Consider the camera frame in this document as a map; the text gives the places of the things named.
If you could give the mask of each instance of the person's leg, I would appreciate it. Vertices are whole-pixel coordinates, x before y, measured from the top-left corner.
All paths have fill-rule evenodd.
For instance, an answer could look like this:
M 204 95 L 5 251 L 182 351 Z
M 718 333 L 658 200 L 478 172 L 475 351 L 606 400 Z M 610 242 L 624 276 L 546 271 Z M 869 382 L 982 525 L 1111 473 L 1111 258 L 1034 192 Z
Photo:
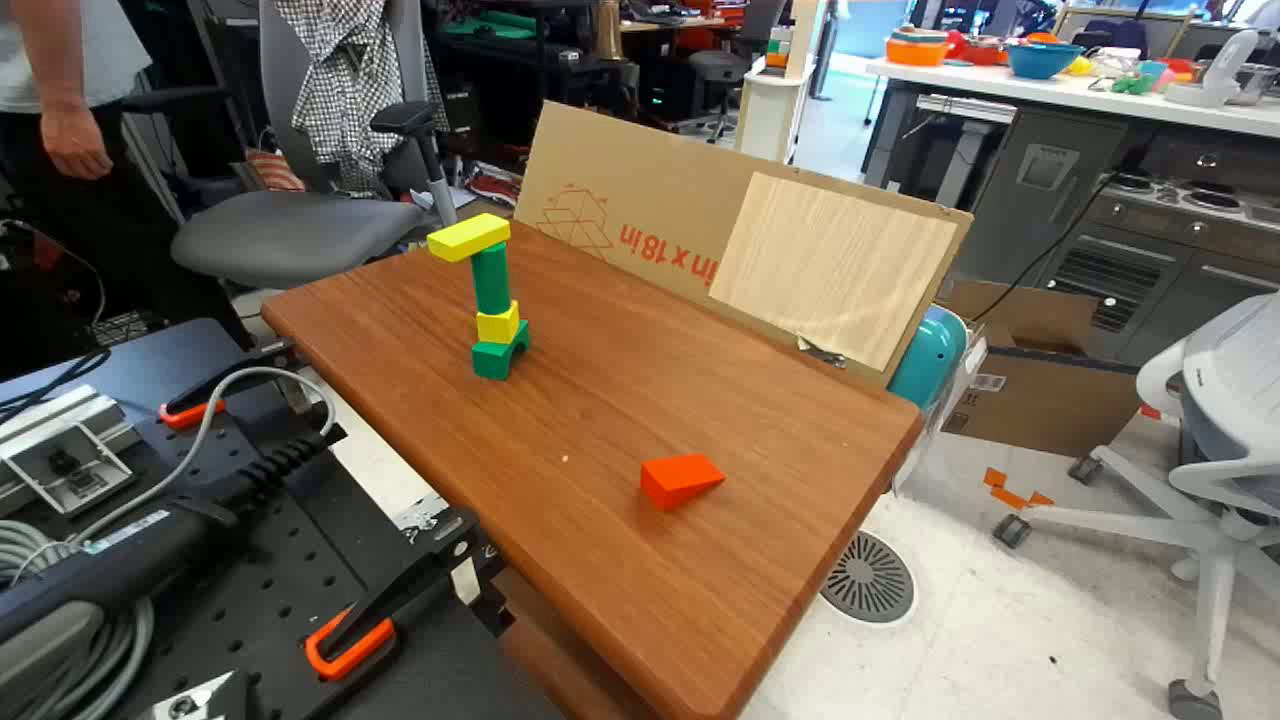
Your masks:
M 221 283 L 172 265 L 166 242 L 177 221 L 129 159 L 120 119 L 102 117 L 101 128 L 113 152 L 113 175 L 89 184 L 52 168 L 40 149 L 37 117 L 0 119 L 0 152 L 7 155 L 7 172 L 28 204 L 30 224 L 92 258 L 106 288 L 140 288 L 157 316 L 216 316 L 240 343 L 247 343 L 247 333 Z

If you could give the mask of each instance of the wooden table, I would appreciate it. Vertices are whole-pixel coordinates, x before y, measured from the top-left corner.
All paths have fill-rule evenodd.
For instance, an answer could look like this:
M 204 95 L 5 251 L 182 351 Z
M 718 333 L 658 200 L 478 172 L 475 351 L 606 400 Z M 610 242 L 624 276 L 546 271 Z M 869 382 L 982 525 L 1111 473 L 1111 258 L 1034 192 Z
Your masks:
M 733 714 L 899 469 L 919 421 L 778 343 L 515 227 L 530 349 L 472 377 L 472 271 L 429 251 L 274 296 L 262 316 L 658 714 Z M 681 513 L 638 463 L 710 455 Z

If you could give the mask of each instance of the wire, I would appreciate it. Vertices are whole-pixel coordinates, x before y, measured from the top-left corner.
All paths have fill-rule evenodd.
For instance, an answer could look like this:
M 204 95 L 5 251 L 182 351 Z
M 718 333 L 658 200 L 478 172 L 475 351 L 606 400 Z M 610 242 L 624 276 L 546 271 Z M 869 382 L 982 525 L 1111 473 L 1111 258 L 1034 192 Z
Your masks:
M 226 395 L 226 387 L 247 380 L 247 377 L 282 377 L 282 380 L 295 380 L 295 382 L 312 387 L 322 400 L 319 437 L 331 432 L 337 408 L 331 408 L 327 392 L 312 377 L 299 377 L 299 371 L 288 371 L 288 368 L 240 368 L 240 371 L 226 371 L 208 392 L 208 408 L 216 408 Z M 166 475 L 160 475 L 146 493 L 131 495 L 129 504 L 113 509 L 106 514 L 101 514 L 96 525 L 89 525 L 83 530 L 75 530 L 69 538 L 46 538 L 30 525 L 0 521 L 0 581 L 7 576 L 7 589 L 11 589 L 11 584 L 24 581 L 24 572 L 59 565 L 63 554 L 80 552 L 96 530 L 102 530 L 120 514 L 134 513 L 140 504 L 157 501 L 199 455 L 199 447 L 208 441 L 208 428 L 210 428 L 210 414 L 216 413 L 204 413 L 204 421 L 199 421 L 199 428 L 190 437 L 190 447 L 182 451 L 182 461 Z M 113 709 L 123 698 L 123 691 L 140 674 L 145 655 L 152 647 L 152 637 L 157 637 L 157 607 L 152 607 L 152 598 L 134 598 L 131 603 L 131 620 L 117 616 L 113 624 L 102 624 L 101 637 L 92 641 L 92 653 L 72 660 L 69 674 L 46 691 L 46 698 L 30 714 L 75 714 L 75 720 L 113 714 Z
M 327 437 L 331 432 L 331 422 L 337 422 L 337 413 L 331 413 L 331 400 L 322 395 L 322 387 L 312 380 L 312 377 L 299 377 L 299 371 L 288 371 L 288 368 L 240 368 L 240 371 L 226 371 L 221 382 L 210 382 L 210 392 L 208 392 L 208 413 L 204 413 L 204 421 L 199 421 L 199 428 L 196 428 L 196 437 L 190 437 L 190 447 L 182 451 L 182 461 L 166 473 L 166 475 L 160 475 L 152 487 L 145 487 L 145 493 L 134 493 L 129 504 L 117 504 L 106 514 L 101 514 L 101 521 L 92 521 L 83 530 L 75 530 L 72 538 L 80 544 L 80 538 L 92 538 L 96 530 L 102 530 L 106 525 L 117 525 L 120 514 L 129 514 L 129 513 L 134 513 L 140 504 L 146 504 L 152 495 L 160 495 L 166 483 L 177 483 L 188 469 L 190 469 L 190 461 L 196 461 L 196 451 L 204 447 L 204 441 L 208 441 L 208 428 L 210 428 L 210 408 L 222 400 L 222 392 L 230 387 L 230 382 L 240 382 L 243 377 L 282 377 L 282 380 L 295 380 L 295 382 L 304 382 L 304 387 L 312 387 L 319 400 L 322 400 L 322 428 L 319 428 L 319 437 Z
M 46 538 L 30 525 L 0 521 L 0 576 L 7 576 L 11 584 L 18 581 L 24 568 L 46 568 L 46 565 L 69 554 L 69 552 L 46 554 L 46 547 L 63 547 L 63 544 Z M 134 598 L 131 603 L 131 620 L 123 620 L 123 616 L 106 620 L 89 641 L 89 653 L 69 665 L 69 672 L 46 687 L 45 704 L 30 709 L 28 714 L 30 720 L 45 720 L 45 714 L 75 714 L 75 720 L 113 714 L 113 709 L 120 704 L 120 694 L 134 679 L 140 660 L 152 647 L 152 637 L 157 637 L 157 607 L 152 607 L 152 598 Z
M 1005 291 L 998 291 L 986 306 L 980 306 L 980 313 L 971 316 L 971 325 L 980 325 L 982 316 L 992 316 L 992 313 L 1021 288 L 1021 280 L 1032 276 L 1034 265 L 1044 265 L 1054 247 L 1062 247 L 1062 242 L 1072 239 L 1072 231 L 1080 227 L 1080 221 L 1085 221 L 1085 212 L 1090 207 L 1090 200 L 1106 186 L 1106 175 L 1111 175 L 1111 172 L 1098 172 L 1098 175 L 1097 175 L 1090 192 L 1086 192 L 1085 204 L 1072 212 L 1069 227 L 1054 231 L 1054 239 L 1044 242 L 1044 247 L 1005 283 Z
M 63 371 L 57 371 L 46 382 L 30 387 L 30 392 L 18 392 L 18 395 L 7 395 L 0 400 L 0 422 L 18 414 L 24 408 L 30 404 L 45 404 L 57 387 L 102 368 L 113 359 L 113 349 L 96 349 L 89 357 L 75 357 Z

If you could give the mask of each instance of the orange handle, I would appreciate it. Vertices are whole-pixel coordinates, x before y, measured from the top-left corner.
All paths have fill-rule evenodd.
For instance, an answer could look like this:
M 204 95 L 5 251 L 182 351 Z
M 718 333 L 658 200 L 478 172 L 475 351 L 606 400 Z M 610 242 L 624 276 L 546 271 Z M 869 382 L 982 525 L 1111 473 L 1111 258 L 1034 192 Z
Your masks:
M 365 666 L 378 647 L 387 647 L 395 641 L 395 624 L 392 620 L 378 620 L 373 624 L 346 653 L 339 655 L 322 655 L 322 641 L 337 631 L 337 624 L 346 616 L 337 612 L 327 616 L 307 641 L 304 641 L 304 655 L 312 665 L 312 672 L 322 679 L 322 685 L 339 685 L 346 679 L 356 666 Z

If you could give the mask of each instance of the orange block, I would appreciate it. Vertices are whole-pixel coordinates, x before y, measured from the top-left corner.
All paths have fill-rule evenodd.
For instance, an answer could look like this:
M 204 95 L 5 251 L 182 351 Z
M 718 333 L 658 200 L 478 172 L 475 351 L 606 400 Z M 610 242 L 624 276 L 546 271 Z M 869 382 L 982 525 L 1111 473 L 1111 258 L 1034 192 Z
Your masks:
M 658 455 L 638 463 L 638 493 L 663 513 L 697 501 L 717 483 L 722 483 L 722 473 L 705 455 Z

